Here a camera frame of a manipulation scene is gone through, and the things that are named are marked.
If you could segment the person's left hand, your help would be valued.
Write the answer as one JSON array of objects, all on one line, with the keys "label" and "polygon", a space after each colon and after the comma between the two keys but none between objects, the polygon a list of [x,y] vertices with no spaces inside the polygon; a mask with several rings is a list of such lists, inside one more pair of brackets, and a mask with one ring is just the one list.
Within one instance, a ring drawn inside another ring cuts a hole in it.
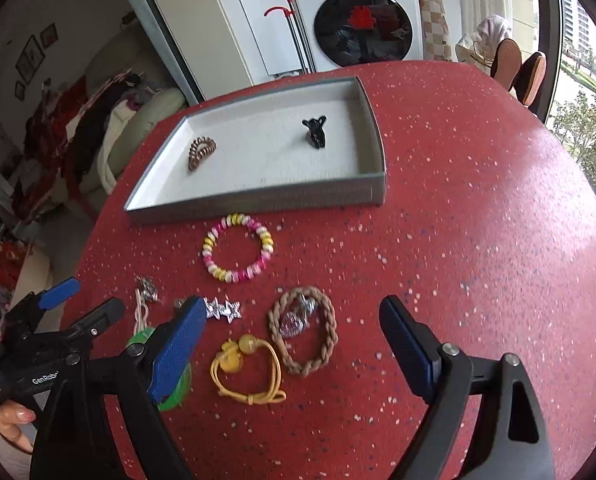
[{"label": "person's left hand", "polygon": [[35,420],[36,413],[33,410],[7,400],[0,406],[0,435],[18,450],[31,454],[33,444],[21,427],[32,424]]}]

